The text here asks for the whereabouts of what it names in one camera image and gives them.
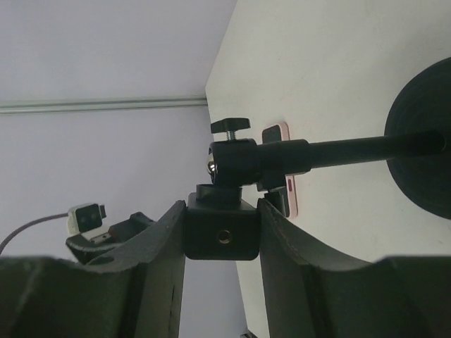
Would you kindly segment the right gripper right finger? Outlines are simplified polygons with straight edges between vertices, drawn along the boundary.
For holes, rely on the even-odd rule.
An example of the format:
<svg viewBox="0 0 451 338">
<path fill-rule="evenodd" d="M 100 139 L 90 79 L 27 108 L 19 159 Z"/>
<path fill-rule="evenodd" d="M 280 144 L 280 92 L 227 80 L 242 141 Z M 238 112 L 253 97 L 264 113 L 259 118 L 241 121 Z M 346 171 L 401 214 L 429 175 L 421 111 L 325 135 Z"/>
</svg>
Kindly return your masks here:
<svg viewBox="0 0 451 338">
<path fill-rule="evenodd" d="M 260 200 L 260 262 L 272 337 L 449 337 L 450 258 L 340 252 Z"/>
</svg>

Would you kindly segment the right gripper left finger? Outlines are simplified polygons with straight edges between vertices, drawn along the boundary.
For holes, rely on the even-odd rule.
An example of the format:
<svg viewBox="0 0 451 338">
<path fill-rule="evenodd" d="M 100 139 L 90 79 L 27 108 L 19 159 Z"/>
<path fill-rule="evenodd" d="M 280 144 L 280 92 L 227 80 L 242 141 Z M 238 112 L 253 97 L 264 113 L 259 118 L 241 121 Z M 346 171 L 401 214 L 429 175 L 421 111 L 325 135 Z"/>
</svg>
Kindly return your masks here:
<svg viewBox="0 0 451 338">
<path fill-rule="evenodd" d="M 1 259 L 2 337 L 177 337 L 186 205 L 87 265 Z"/>
</svg>

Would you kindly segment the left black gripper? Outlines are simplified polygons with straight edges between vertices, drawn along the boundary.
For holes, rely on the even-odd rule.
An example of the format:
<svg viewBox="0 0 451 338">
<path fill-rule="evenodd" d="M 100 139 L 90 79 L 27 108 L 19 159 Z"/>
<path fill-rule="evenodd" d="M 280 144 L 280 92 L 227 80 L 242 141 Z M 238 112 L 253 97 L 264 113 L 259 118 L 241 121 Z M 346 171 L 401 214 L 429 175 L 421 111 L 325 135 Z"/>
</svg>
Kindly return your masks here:
<svg viewBox="0 0 451 338">
<path fill-rule="evenodd" d="M 67 238 L 66 246 L 80 264 L 88 264 L 95 258 L 115 249 L 115 243 L 124 243 L 138 235 L 151 225 L 154 220 L 142 212 L 133 213 L 127 220 L 121 221 L 109 227 L 107 234 L 109 243 L 94 243 L 82 235 Z"/>
</svg>

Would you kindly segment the black phone stand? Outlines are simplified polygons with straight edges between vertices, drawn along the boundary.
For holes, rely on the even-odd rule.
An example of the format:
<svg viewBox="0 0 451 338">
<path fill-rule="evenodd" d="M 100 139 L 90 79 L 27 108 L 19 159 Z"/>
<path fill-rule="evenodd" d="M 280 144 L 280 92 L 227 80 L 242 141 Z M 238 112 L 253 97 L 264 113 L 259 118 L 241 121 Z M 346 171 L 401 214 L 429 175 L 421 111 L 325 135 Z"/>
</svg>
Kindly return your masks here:
<svg viewBox="0 0 451 338">
<path fill-rule="evenodd" d="M 257 144 L 235 136 L 249 126 L 248 118 L 211 124 L 212 134 L 227 138 L 209 146 L 211 183 L 198 185 L 189 197 L 184 250 L 192 260 L 250 261 L 258 256 L 261 216 L 242 200 L 242 188 L 256 185 L 277 209 L 273 200 L 277 193 L 270 192 L 276 154 L 288 175 L 385 161 L 408 199 L 429 213 L 450 217 L 449 59 L 429 66 L 405 85 L 390 108 L 381 137 Z"/>
</svg>

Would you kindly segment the black phone pink case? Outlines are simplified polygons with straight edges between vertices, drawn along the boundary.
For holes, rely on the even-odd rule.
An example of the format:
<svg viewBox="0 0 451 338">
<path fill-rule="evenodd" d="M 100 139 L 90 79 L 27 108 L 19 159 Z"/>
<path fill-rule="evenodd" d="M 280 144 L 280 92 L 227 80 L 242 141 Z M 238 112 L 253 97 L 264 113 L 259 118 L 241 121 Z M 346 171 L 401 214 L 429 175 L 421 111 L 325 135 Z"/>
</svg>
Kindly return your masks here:
<svg viewBox="0 0 451 338">
<path fill-rule="evenodd" d="M 274 144 L 276 142 L 290 141 L 290 130 L 288 124 L 284 121 L 268 125 L 261 132 L 262 144 Z M 299 215 L 297 201 L 297 191 L 294 175 L 285 173 L 282 167 L 282 157 L 276 154 L 276 166 L 272 168 L 275 176 L 271 177 L 270 192 L 277 193 L 274 197 L 274 203 L 277 203 L 277 209 L 286 217 L 294 220 Z"/>
</svg>

